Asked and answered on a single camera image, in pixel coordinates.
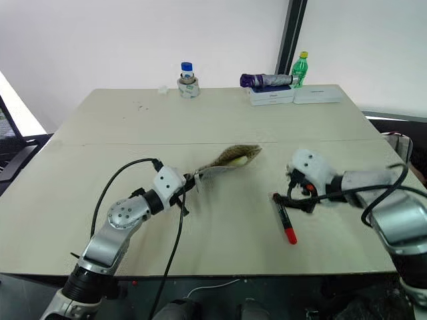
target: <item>water bottle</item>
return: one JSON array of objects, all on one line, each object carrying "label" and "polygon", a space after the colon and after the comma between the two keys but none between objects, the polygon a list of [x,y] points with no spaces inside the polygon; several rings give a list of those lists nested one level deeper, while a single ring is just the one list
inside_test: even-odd
[{"label": "water bottle", "polygon": [[307,51],[301,51],[300,58],[298,61],[295,62],[294,66],[292,67],[292,75],[298,76],[298,83],[294,86],[294,88],[300,88],[302,87],[302,81],[306,77],[308,64],[307,64]]}]

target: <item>red marker cap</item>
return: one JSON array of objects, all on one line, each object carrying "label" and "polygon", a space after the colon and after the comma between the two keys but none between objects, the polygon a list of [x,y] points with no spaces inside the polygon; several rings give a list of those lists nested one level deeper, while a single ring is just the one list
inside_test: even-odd
[{"label": "red marker cap", "polygon": [[296,239],[296,235],[293,228],[285,229],[286,237],[288,237],[289,243],[291,245],[295,245],[298,240]]}]

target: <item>marker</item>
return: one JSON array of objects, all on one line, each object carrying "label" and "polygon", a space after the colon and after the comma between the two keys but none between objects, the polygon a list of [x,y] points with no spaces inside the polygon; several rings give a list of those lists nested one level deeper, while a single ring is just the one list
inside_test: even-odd
[{"label": "marker", "polygon": [[296,239],[294,228],[292,227],[289,215],[286,212],[285,207],[280,203],[278,193],[273,194],[273,201],[276,204],[276,207],[278,208],[280,220],[282,220],[282,225],[285,229],[286,237],[288,237],[288,241],[291,245],[295,245],[298,240]]}]

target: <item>white wall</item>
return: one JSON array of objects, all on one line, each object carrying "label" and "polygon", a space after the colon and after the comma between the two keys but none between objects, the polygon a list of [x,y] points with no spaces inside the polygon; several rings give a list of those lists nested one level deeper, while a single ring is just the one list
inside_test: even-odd
[{"label": "white wall", "polygon": [[426,0],[309,0],[306,84],[337,83],[363,110],[427,118]]},{"label": "white wall", "polygon": [[52,132],[94,88],[273,73],[288,0],[1,0],[0,70]]}]

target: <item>white table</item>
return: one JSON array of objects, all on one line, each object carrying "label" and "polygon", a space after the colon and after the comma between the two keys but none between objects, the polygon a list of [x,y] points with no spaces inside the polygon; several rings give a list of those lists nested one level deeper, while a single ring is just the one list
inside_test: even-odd
[{"label": "white table", "polygon": [[[318,205],[289,210],[298,237],[290,245],[268,193],[286,190],[286,164],[298,148],[321,153],[338,172],[399,161],[347,98],[341,103],[252,107],[236,89],[203,89],[192,100],[176,90],[95,90],[0,197],[0,272],[67,275],[89,239],[91,215],[110,176],[128,161],[159,157],[183,173],[234,143],[259,143],[247,167],[187,194],[190,215],[170,275],[291,275],[393,271],[361,210]],[[155,171],[136,165],[111,186],[100,209]],[[413,174],[406,185],[421,188]],[[175,240],[178,209],[162,212],[133,236],[117,274],[161,275]]]}]

